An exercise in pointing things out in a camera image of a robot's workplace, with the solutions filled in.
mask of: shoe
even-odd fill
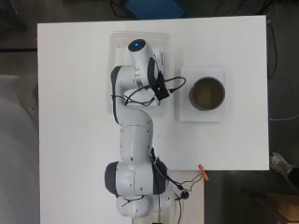
[[[279,153],[270,152],[270,167],[286,179],[289,179],[288,175],[295,166],[288,164]]]

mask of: brown bowl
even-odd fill
[[[218,108],[224,101],[225,88],[214,77],[198,79],[189,92],[191,104],[198,110],[210,111]]]

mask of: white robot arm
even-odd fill
[[[118,66],[111,72],[114,119],[121,126],[121,159],[107,166],[106,188],[118,198],[119,212],[126,217],[144,217],[154,206],[154,195],[165,193],[168,180],[166,166],[150,159],[153,127],[150,115],[126,106],[124,93],[133,89],[152,88],[159,100],[169,96],[162,68],[142,39],[128,49],[135,65]],[[169,203],[174,196],[167,196]]]

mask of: table surface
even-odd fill
[[[176,76],[182,66],[226,70],[224,121],[178,121],[174,97],[153,119],[169,169],[268,169],[265,17],[38,24],[42,224],[130,222],[104,185],[107,164],[120,158],[119,126],[106,111],[113,31],[168,33]]]

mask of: blue object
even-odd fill
[[[178,19],[185,14],[175,0],[126,0],[123,7],[140,20]]]

